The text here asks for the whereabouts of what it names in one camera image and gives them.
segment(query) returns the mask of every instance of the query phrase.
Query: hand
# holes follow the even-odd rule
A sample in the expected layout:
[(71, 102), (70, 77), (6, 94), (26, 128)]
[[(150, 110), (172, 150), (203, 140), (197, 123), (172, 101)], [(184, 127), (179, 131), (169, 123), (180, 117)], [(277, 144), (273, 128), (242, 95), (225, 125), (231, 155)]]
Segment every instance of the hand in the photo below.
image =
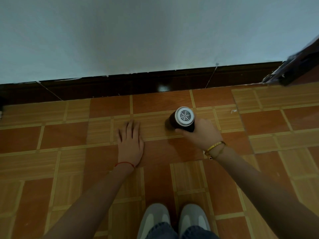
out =
[(133, 120), (126, 122), (121, 131), (120, 129), (116, 131), (119, 148), (118, 162), (130, 162), (137, 166), (143, 155), (144, 142), (139, 134), (140, 123), (133, 125), (133, 122)]
[(193, 144), (204, 151), (206, 151), (215, 143), (223, 140), (220, 132), (214, 128), (210, 120), (197, 118), (196, 116), (194, 132), (187, 132), (183, 129), (175, 129), (175, 131), (186, 137)]

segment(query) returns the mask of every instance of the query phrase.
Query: tiled floor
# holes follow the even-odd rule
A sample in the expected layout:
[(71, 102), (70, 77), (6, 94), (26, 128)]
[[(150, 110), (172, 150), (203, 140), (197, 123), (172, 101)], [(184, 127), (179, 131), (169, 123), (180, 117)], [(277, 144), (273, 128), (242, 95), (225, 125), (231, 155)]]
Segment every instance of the tiled floor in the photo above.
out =
[(114, 129), (141, 121), (145, 152), (97, 238), (136, 238), (147, 206), (206, 212), (222, 238), (275, 238), (215, 161), (164, 121), (179, 106), (210, 119), (247, 162), (319, 215), (319, 83), (239, 86), (7, 106), (0, 122), (0, 238), (39, 238), (117, 160)]

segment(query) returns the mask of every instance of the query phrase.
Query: shoe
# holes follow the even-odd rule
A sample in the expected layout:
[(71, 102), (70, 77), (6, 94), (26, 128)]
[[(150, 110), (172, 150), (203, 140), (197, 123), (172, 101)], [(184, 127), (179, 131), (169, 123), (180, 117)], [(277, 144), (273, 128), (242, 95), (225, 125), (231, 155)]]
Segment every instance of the shoe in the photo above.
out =
[(204, 230), (211, 230), (205, 212), (195, 204), (185, 205), (181, 211), (178, 225), (178, 235), (180, 238), (190, 226), (200, 226)]
[(150, 229), (160, 222), (171, 224), (168, 209), (159, 203), (150, 205), (144, 213), (137, 239), (145, 239)]

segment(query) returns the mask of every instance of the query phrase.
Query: blue jeans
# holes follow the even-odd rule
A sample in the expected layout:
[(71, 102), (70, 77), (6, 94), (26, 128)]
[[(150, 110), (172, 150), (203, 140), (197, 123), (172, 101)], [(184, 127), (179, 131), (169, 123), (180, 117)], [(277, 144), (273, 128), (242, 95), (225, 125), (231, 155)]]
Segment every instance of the blue jeans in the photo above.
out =
[[(178, 234), (167, 222), (160, 222), (152, 227), (146, 239), (178, 239)], [(204, 230), (199, 226), (190, 226), (183, 233), (181, 239), (219, 239), (215, 233)]]

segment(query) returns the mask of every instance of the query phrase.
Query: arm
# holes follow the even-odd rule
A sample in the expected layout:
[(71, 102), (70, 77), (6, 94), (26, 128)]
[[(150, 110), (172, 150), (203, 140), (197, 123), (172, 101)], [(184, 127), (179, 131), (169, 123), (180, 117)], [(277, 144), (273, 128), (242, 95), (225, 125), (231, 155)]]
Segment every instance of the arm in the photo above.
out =
[[(193, 133), (177, 129), (206, 151), (222, 141), (221, 134), (209, 120), (195, 119)], [(210, 155), (229, 173), (279, 238), (319, 238), (319, 217), (291, 196), (285, 189), (245, 162), (231, 148), (220, 144)]]
[[(139, 123), (132, 132), (133, 120), (117, 131), (118, 162), (138, 165), (144, 143), (138, 134)], [(43, 236), (48, 238), (93, 238), (98, 226), (112, 205), (124, 180), (133, 172), (129, 163), (118, 164), (112, 172), (83, 193), (61, 219)]]

